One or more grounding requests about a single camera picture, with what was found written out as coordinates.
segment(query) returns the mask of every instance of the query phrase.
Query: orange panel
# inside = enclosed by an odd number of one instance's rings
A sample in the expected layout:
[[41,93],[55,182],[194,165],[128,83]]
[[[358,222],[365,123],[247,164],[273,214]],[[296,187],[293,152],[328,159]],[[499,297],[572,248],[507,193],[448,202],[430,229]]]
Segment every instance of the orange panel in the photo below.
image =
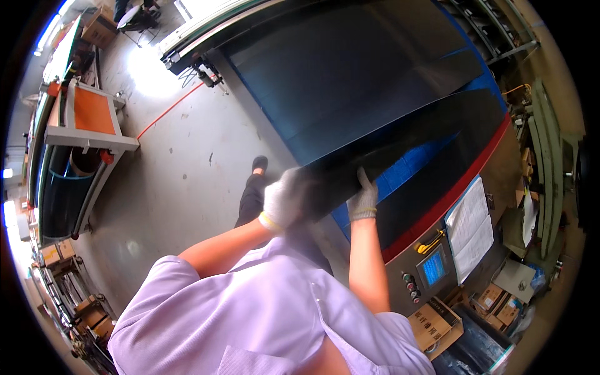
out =
[[54,101],[50,115],[48,116],[48,126],[58,126],[58,110],[61,106],[61,95]]
[[116,134],[110,116],[111,105],[107,97],[75,87],[75,128]]

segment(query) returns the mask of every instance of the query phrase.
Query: red stripe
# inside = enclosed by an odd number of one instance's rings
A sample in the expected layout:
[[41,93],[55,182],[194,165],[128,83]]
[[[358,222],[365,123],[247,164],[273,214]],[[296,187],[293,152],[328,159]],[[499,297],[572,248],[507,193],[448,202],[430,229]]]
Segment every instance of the red stripe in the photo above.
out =
[[504,136],[508,125],[511,123],[511,117],[508,112],[504,116],[504,120],[494,133],[488,145],[481,151],[481,154],[475,159],[473,164],[467,169],[467,172],[457,181],[456,184],[444,195],[425,215],[423,215],[409,230],[404,232],[391,244],[383,250],[383,261],[388,263],[397,257],[402,251],[411,246],[425,232],[441,219],[442,216],[453,206],[460,198],[467,186],[473,178],[481,171],[488,159],[500,143],[500,139]]

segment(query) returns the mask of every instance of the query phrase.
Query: leg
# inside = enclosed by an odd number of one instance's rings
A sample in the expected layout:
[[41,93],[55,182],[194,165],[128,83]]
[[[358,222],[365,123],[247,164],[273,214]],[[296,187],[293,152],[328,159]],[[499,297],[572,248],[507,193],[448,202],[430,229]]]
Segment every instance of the leg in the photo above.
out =
[[113,21],[119,23],[121,18],[127,13],[127,3],[129,0],[115,0],[115,16]]
[[239,201],[239,218],[234,228],[248,224],[262,212],[265,201],[265,171],[268,164],[269,161],[264,156],[254,158],[252,174],[246,181],[246,189]]
[[248,224],[256,219],[263,209],[266,181],[263,175],[252,174],[246,181],[246,189],[239,201],[239,218],[235,227]]

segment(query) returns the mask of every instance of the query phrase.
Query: white work glove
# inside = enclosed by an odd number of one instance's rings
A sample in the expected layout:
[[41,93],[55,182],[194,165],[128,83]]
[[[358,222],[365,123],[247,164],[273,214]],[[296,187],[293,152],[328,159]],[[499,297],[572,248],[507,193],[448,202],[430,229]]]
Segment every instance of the white work glove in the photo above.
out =
[[300,215],[306,188],[298,181],[298,170],[299,167],[288,169],[279,181],[265,188],[265,202],[259,221],[272,232],[282,232]]
[[363,167],[358,169],[357,175],[362,189],[346,202],[350,221],[375,217],[377,212],[377,184],[369,181]]

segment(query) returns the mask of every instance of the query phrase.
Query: red hose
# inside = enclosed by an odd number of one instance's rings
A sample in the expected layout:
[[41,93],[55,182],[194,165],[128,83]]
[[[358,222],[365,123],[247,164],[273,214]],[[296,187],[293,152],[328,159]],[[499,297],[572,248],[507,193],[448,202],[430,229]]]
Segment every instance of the red hose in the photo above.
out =
[[140,134],[137,135],[136,139],[140,139],[140,137],[142,135],[144,135],[144,133],[146,132],[146,130],[150,129],[150,127],[154,124],[156,124],[156,122],[158,120],[160,120],[164,115],[166,115],[170,110],[173,109],[173,107],[175,107],[177,104],[179,104],[180,101],[182,101],[183,99],[185,99],[188,95],[190,95],[192,92],[194,92],[198,87],[204,85],[204,82],[200,82],[198,85],[196,85],[196,87],[194,87],[193,89],[191,89],[187,94],[185,94],[184,96],[182,96],[181,98],[179,98],[178,101],[176,101],[175,103],[173,103],[169,108],[167,108],[166,111],[164,111],[163,113],[161,113],[161,115],[159,117],[157,117],[154,121],[152,121],[144,130],[142,130],[142,132]]

